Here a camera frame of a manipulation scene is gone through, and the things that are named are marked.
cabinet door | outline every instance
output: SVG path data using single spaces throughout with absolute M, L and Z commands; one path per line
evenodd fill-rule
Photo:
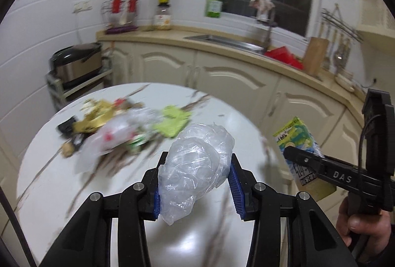
M 280 76 L 228 57 L 198 52 L 194 87 L 233 106 L 258 126 Z
M 115 42 L 102 42 L 102 49 L 105 52 L 105 56 L 111 55 L 111 67 L 113 69 L 112 83 L 113 85 L 126 84 L 131 82 L 131 60 L 129 51 L 133 47 L 131 43 L 119 43 Z
M 114 48 L 111 57 L 113 85 L 130 83 L 130 57 L 127 53 Z
M 339 216 L 339 207 L 343 201 L 343 198 L 332 208 L 325 211 L 325 215 L 328 217 L 329 221 L 336 227 L 337 217 Z
M 17 204 L 17 171 L 11 166 L 3 150 L 0 148 L 0 186 L 3 189 L 11 207 L 15 209 Z M 0 233 L 7 222 L 8 218 L 2 206 L 0 206 Z
M 329 138 L 321 146 L 321 151 L 326 156 L 358 165 L 358 147 L 361 131 L 362 128 L 357 120 L 355 120 L 350 111 L 346 110 Z M 363 166 L 365 155 L 366 145 L 364 144 L 362 152 Z M 335 193 L 322 199 L 318 204 L 323 211 L 327 211 L 333 205 L 341 202 L 345 196 L 347 196 L 347 191 L 337 187 Z
M 273 100 L 261 125 L 267 137 L 272 137 L 297 116 L 319 145 L 328 137 L 345 108 L 329 96 L 286 77 L 280 80 Z
M 132 81 L 189 86 L 195 54 L 191 49 L 136 43 Z

wooden cutting board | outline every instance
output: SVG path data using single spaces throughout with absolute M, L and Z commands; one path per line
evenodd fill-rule
M 303 70 L 311 76 L 317 76 L 326 51 L 328 49 L 329 40 L 312 37 L 309 46 L 306 49 L 303 57 Z

black object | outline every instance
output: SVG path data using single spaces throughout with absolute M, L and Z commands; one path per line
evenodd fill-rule
M 280 217 L 287 218 L 288 267 L 356 267 L 340 235 L 306 192 L 277 193 L 243 170 L 235 154 L 232 166 L 244 196 L 244 221 L 255 220 L 247 267 L 280 264 Z
M 58 125 L 58 130 L 62 133 L 63 137 L 71 139 L 74 151 L 78 151 L 86 138 L 90 136 L 89 133 L 73 133 L 73 123 L 76 123 L 76 121 L 76 118 L 72 116 L 67 121 Z
M 14 210 L 12 209 L 11 205 L 9 204 L 7 197 L 4 194 L 3 189 L 0 186 L 0 204 L 4 208 L 5 213 L 7 214 L 9 221 L 15 231 L 15 234 L 18 237 L 20 242 L 20 246 L 22 247 L 23 253 L 26 256 L 26 259 L 30 265 L 30 267 L 37 267 L 36 262 L 33 258 L 32 252 L 30 251 L 29 245 L 26 241 L 26 238 L 22 232 L 22 228 L 19 225 L 18 219 L 15 215 Z M 5 246 L 3 240 L 0 237 L 0 266 L 1 267 L 18 267 L 18 264 L 8 251 L 7 247 Z
M 122 193 L 104 197 L 92 193 L 45 255 L 40 267 L 110 267 L 111 221 L 118 218 L 119 267 L 150 267 L 144 220 L 159 215 L 158 168 Z
M 54 71 L 56 67 L 70 64 L 72 62 L 81 60 L 85 63 L 94 54 L 101 52 L 100 43 L 90 43 L 69 46 L 52 55 L 50 59 L 51 70 Z
M 101 48 L 100 43 L 87 43 L 57 51 L 49 60 L 51 74 L 62 80 L 64 89 L 82 84 L 100 72 Z
M 390 94 L 368 90 L 362 109 L 365 126 L 362 130 L 358 162 L 355 166 L 325 156 L 321 158 L 295 147 L 287 147 L 285 159 L 312 170 L 322 180 L 348 190 L 348 215 L 378 214 L 380 209 L 392 211 L 395 205 L 395 114 Z M 367 140 L 366 169 L 361 168 L 362 142 Z M 351 234 L 350 250 L 357 260 L 368 237 Z
M 71 139 L 73 136 L 73 123 L 76 123 L 77 119 L 75 117 L 71 117 L 67 121 L 60 123 L 58 125 L 58 130 L 66 139 Z

green drink carton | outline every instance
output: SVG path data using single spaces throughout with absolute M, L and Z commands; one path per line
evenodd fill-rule
M 323 157 L 317 142 L 310 134 L 307 126 L 297 116 L 273 136 L 282 153 L 287 146 L 291 145 Z M 299 191 L 308 192 L 315 201 L 319 201 L 336 191 L 335 185 L 319 179 L 308 168 L 288 160 L 286 162 Z

red bag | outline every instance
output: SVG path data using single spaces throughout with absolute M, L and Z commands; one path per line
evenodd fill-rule
M 273 51 L 268 51 L 265 53 L 265 56 L 298 68 L 299 70 L 303 70 L 303 64 L 300 63 L 285 46 L 276 48 Z

